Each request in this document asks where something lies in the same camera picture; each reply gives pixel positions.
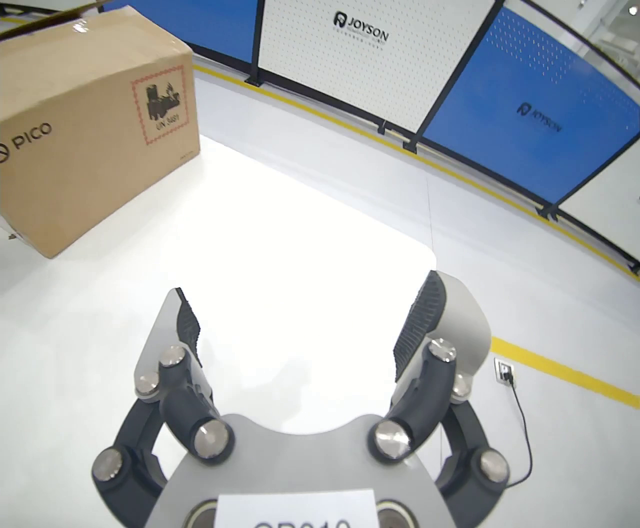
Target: black textured grip pad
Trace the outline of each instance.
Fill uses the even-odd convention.
[[[196,350],[196,345],[198,344],[198,336],[200,335],[200,325],[198,324],[198,319],[196,319],[191,306],[182,293],[181,288],[175,289],[178,292],[178,297],[180,298],[180,310],[178,311],[178,320],[176,322],[176,329],[178,332],[178,339],[183,343],[189,345],[191,352],[196,356],[198,363],[202,366],[200,362],[200,358],[198,358],[198,351]]]
[[[437,271],[430,271],[424,281],[394,346],[396,381],[411,361],[424,336],[438,326],[447,302],[444,283]]]

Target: electrical socket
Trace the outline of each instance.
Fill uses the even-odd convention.
[[[502,361],[499,358],[494,358],[493,366],[495,368],[495,381],[510,387],[511,384],[507,379],[507,374],[511,374],[511,379],[513,380],[513,384],[515,385],[516,376],[515,376],[515,371],[513,369],[513,365],[507,363],[506,361]]]

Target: black cable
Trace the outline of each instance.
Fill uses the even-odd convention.
[[[509,384],[511,385],[511,389],[513,391],[513,395],[516,398],[516,403],[518,404],[518,409],[520,409],[520,414],[522,415],[522,424],[524,425],[524,438],[527,441],[527,449],[529,450],[529,470],[527,471],[527,474],[523,476],[523,478],[521,478],[518,481],[512,482],[511,484],[507,484],[507,487],[505,489],[509,489],[512,488],[514,486],[517,486],[518,484],[522,484],[525,480],[527,480],[529,477],[531,477],[531,472],[533,471],[533,453],[531,452],[531,443],[529,442],[529,432],[527,430],[527,421],[524,417],[524,412],[522,411],[522,406],[520,405],[520,400],[518,399],[518,393],[516,393],[516,387],[513,384],[513,377],[509,377]]]

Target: cardboard box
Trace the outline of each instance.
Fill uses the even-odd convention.
[[[130,7],[0,42],[0,215],[10,229],[53,257],[196,156],[191,59]]]

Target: white pegboard panel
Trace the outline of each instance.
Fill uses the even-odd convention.
[[[266,0],[259,66],[416,131],[492,5]]]

